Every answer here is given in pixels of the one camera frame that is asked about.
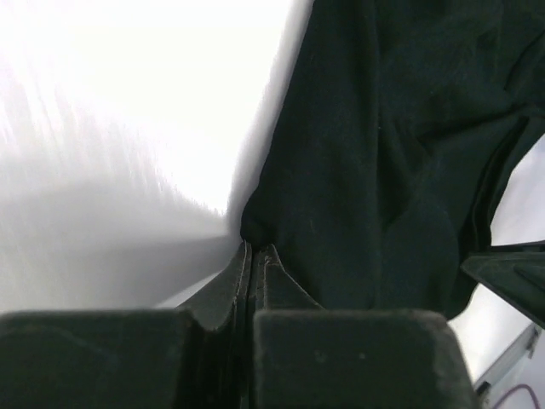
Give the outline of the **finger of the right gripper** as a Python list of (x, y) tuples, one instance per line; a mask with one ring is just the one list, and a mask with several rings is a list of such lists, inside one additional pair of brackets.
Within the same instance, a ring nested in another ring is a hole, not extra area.
[(544, 243), (491, 246), (473, 253), (462, 271), (544, 327)]

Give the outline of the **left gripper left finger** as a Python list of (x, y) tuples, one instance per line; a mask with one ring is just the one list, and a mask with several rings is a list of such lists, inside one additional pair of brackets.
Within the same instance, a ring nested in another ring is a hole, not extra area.
[(1, 317), (4, 408), (237, 408), (252, 250), (174, 308)]

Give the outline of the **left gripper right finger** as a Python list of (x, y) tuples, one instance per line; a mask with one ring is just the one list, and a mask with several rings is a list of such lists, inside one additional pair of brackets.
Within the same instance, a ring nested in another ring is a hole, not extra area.
[(268, 246), (254, 255), (254, 408), (476, 408), (446, 319), (414, 309), (327, 310)]

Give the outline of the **black t-shirt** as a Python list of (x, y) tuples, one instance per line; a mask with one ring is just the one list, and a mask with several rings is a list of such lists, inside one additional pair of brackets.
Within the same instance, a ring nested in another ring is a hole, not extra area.
[(454, 318), (543, 133), (543, 2), (317, 1), (242, 238), (325, 308)]

